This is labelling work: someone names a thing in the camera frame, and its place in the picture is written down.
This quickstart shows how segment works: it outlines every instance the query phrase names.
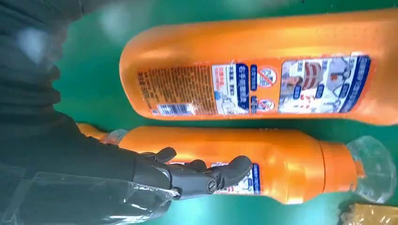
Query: transparent plastic film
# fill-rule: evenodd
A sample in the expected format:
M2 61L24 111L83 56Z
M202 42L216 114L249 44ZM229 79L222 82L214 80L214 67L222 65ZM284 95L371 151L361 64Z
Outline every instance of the transparent plastic film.
M381 205L354 204L350 212L343 213L343 225L395 225L398 224L398 208Z
M57 173L39 172L33 179L8 173L2 179L14 183L14 190L1 207L1 225L140 223L163 215L178 195L123 180Z
M373 203L385 203L394 194L397 172L390 152L370 136L347 145L356 165L355 193Z

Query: dark sleeve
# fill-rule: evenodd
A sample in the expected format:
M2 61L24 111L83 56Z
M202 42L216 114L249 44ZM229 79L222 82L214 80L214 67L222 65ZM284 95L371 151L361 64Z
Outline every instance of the dark sleeve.
M132 179L134 152L86 138L53 108L60 101L52 87L60 77L54 62L62 56L68 24L109 2L0 0L1 164L30 174Z

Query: blue label border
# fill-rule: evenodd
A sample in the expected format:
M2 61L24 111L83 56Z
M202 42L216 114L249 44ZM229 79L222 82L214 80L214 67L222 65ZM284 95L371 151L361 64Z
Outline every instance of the blue label border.
M369 74L370 63L371 59L369 56L358 56L350 90L348 91L347 98L345 99L339 113L347 113L351 111L357 103Z

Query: orange bottle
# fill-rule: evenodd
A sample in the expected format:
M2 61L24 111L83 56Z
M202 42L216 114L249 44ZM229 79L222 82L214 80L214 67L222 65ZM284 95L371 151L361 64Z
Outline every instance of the orange bottle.
M79 126L91 136L87 127ZM139 153L169 146L178 153L172 163L202 159L207 166L244 154L254 162L252 171L219 194L266 195L285 204L340 191L383 203L397 183L390 153L369 136L344 145L320 142L296 130L139 127L116 130L103 142Z
M160 120L398 122L398 10L152 28L123 50L133 108Z

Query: product image on label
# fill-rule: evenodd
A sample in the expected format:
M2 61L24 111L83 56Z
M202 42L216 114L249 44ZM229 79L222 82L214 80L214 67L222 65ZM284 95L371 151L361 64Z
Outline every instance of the product image on label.
M349 112L363 90L370 61L368 56L285 61L278 112Z
M227 165L228 163L213 163L211 166ZM230 195L259 195L260 168L254 163L251 171L237 184L216 192L216 194Z

